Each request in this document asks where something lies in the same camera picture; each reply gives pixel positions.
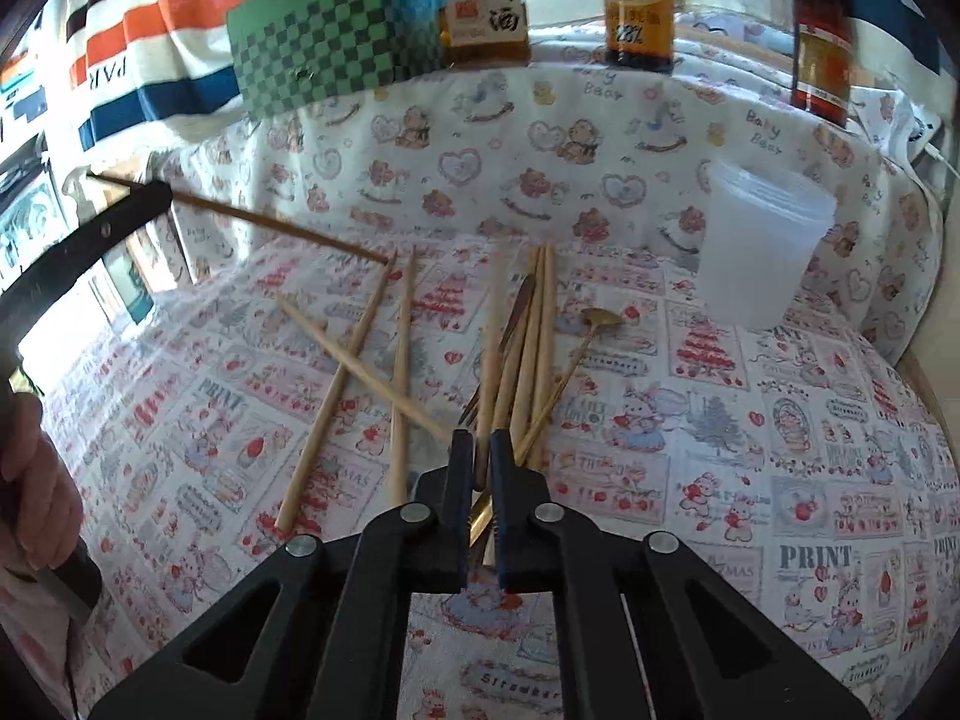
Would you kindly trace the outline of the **person's left hand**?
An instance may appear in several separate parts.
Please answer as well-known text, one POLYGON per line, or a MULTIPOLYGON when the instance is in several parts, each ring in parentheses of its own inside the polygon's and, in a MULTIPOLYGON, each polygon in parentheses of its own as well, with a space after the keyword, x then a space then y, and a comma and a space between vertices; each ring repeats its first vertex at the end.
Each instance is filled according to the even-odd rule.
POLYGON ((20 489, 20 504, 13 527, 2 525, 2 566, 14 572, 55 569, 67 561, 80 539, 82 498, 43 431, 41 402, 33 394, 16 394, 13 405, 2 478, 20 489))

